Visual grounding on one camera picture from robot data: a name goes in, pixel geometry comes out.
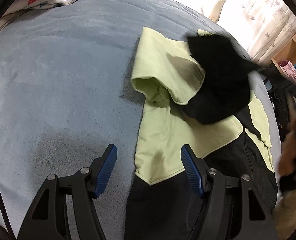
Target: white curtain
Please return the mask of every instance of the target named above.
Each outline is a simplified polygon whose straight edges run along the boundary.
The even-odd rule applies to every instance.
[[[296,17],[282,0],[226,0],[218,24],[260,64],[296,33]]]

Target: fleece bed cover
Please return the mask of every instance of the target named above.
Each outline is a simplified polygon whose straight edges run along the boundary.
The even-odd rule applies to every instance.
[[[106,238],[123,239],[145,100],[130,82],[143,27],[179,41],[198,29],[229,35],[173,0],[79,0],[25,13],[0,32],[0,190],[15,234],[48,174],[72,175],[114,143],[117,163],[94,203]],[[268,116],[276,169],[273,108],[260,75],[250,81]],[[71,198],[67,207],[78,239]]]

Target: black cable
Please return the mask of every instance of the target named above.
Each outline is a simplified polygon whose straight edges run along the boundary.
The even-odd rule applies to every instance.
[[[7,231],[11,237],[10,240],[16,240],[16,237],[15,237],[15,234],[11,228],[11,224],[9,222],[9,218],[8,218],[8,215],[7,215],[7,211],[6,211],[6,208],[5,208],[5,204],[2,200],[2,196],[1,196],[1,193],[0,193],[0,211],[1,211],[1,214],[2,214],[2,218],[5,222],[5,225],[6,225],[6,228],[7,228]]]

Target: ridged blue rubber pad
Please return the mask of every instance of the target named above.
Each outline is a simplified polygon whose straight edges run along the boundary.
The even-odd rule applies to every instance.
[[[202,188],[202,177],[200,176],[197,167],[192,161],[192,158],[190,157],[185,146],[181,147],[180,157],[192,191],[199,197],[202,197],[204,194],[204,190]]]
[[[101,167],[101,170],[98,173],[97,184],[94,190],[94,195],[96,196],[96,198],[98,198],[100,194],[104,193],[116,161],[117,147],[114,145],[110,150],[103,166]]]

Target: jacket zipper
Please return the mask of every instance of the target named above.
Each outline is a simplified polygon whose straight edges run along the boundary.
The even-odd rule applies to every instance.
[[[250,165],[250,170],[251,170],[251,179],[254,179],[254,171],[253,171],[253,168],[252,168],[252,164],[251,164],[251,161],[250,161],[250,156],[249,156],[249,153],[247,151],[247,145],[246,145],[246,129],[245,129],[245,126],[243,125],[242,126],[242,129],[244,131],[244,147],[245,147],[245,152],[246,152],[246,155],[247,155],[247,158],[248,158],[248,161],[249,161],[249,165]]]

